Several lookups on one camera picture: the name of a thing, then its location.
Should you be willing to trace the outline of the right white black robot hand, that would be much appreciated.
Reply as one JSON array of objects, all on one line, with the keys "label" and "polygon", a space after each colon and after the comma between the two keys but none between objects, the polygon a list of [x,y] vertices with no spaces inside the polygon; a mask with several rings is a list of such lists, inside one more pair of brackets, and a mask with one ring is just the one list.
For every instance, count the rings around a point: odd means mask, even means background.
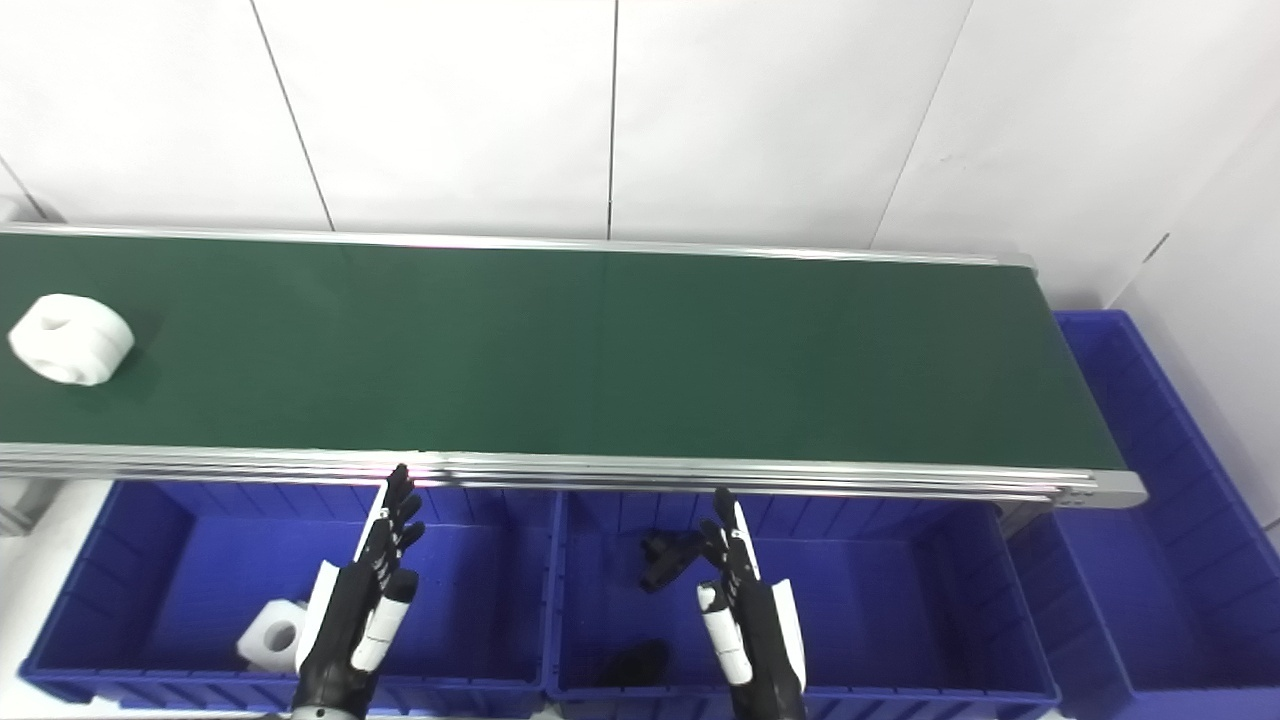
[{"label": "right white black robot hand", "polygon": [[762,579],[737,496],[713,495],[701,521],[703,555],[718,571],[698,585],[698,605],[736,719],[805,719],[806,664],[794,588]]}]

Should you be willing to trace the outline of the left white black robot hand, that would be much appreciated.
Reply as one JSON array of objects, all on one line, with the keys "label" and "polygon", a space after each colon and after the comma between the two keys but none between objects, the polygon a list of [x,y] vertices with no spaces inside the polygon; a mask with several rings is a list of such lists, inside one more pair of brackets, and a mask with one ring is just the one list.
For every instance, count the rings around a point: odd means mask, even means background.
[{"label": "left white black robot hand", "polygon": [[390,471],[370,507],[351,562],[332,571],[308,648],[300,657],[292,719],[365,719],[381,665],[419,591],[404,552],[425,532],[422,498],[404,464]]}]

